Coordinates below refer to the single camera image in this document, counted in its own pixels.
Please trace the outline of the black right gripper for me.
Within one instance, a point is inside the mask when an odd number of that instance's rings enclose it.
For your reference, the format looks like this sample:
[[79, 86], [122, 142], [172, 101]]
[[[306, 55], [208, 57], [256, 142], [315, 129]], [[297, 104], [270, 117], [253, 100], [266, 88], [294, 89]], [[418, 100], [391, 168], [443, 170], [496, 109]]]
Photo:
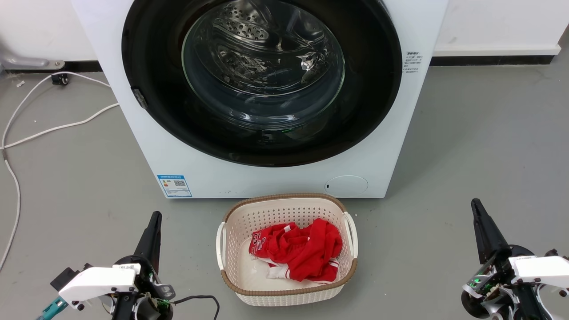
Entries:
[[461, 293], [464, 310], [483, 320], [521, 320], [519, 281], [512, 284], [514, 271], [510, 258], [534, 257], [524, 247], [509, 247], [500, 229], [488, 215], [480, 199], [472, 199], [473, 228], [480, 269], [465, 285]]

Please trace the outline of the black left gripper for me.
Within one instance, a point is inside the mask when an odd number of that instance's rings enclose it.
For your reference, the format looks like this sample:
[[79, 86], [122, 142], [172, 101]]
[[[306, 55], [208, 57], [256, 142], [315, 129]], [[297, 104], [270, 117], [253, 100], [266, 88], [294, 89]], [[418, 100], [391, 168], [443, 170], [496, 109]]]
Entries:
[[124, 291], [115, 292], [116, 320], [172, 320], [173, 307], [169, 300], [175, 297], [175, 291], [158, 277], [161, 243], [162, 213], [153, 212], [134, 251], [135, 256], [116, 262], [119, 266], [140, 265], [134, 284]]

